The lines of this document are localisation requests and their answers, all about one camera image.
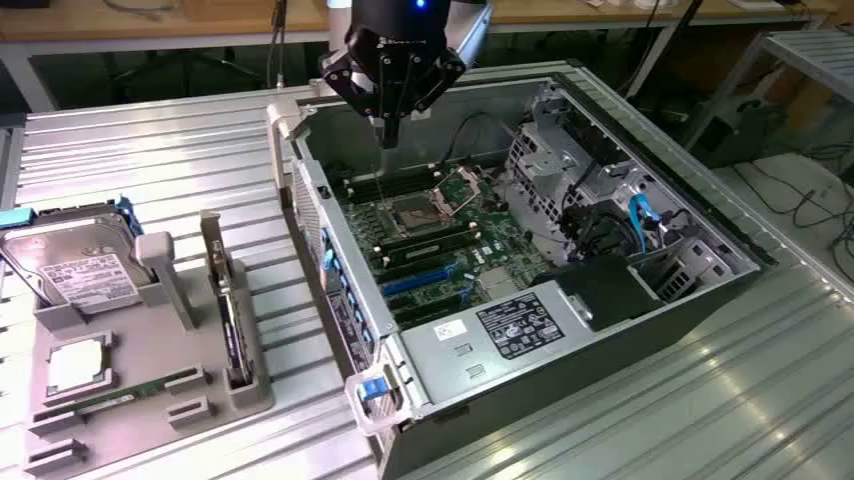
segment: white label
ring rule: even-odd
[[[39,271],[76,307],[136,295],[136,286],[115,253],[48,265]]]
[[[469,331],[466,330],[463,320],[459,318],[443,323],[442,325],[437,325],[433,329],[437,332],[437,338],[441,342],[445,342],[449,338],[454,338]]]

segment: ribbed metal surface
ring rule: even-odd
[[[763,47],[854,102],[854,35],[838,30],[778,32]]]
[[[854,312],[834,291],[852,296],[850,289],[754,220],[747,204],[730,201],[726,185],[598,80],[582,70],[570,77],[781,265],[674,347],[410,477],[853,477]],[[275,380],[271,411],[108,467],[102,478],[175,478],[179,471],[194,478],[376,476],[272,203],[263,124],[243,123],[244,114],[228,110],[247,112],[270,100],[260,93],[31,118],[19,202],[71,205],[124,193],[146,228],[179,238],[184,268],[202,262],[195,212],[222,211],[226,242],[250,265]],[[23,435],[32,320],[31,294],[14,277],[4,280],[0,451],[10,452]],[[0,455],[0,477],[15,478],[16,460]]]
[[[199,210],[220,212],[226,244],[248,267],[276,397],[258,417],[82,478],[376,477],[276,202],[262,121],[274,100],[259,92],[30,118],[16,204],[46,208],[128,196],[144,230],[172,233],[179,270],[203,263]],[[3,280],[0,477],[16,477],[32,293],[8,273]]]

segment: power supply label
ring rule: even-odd
[[[533,292],[481,310],[478,318],[507,360],[563,338],[563,332]]]

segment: blue pcie slot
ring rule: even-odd
[[[438,270],[431,270],[430,272],[421,273],[414,277],[405,278],[398,282],[389,283],[383,286],[383,295],[397,295],[398,293],[409,292],[410,290],[423,287],[425,285],[430,285],[431,283],[447,280],[454,275],[455,270],[457,264],[451,264]]]

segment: hard drive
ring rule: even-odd
[[[0,232],[0,254],[47,306],[95,314],[139,301],[154,278],[134,257],[128,215],[111,203],[75,207]]]

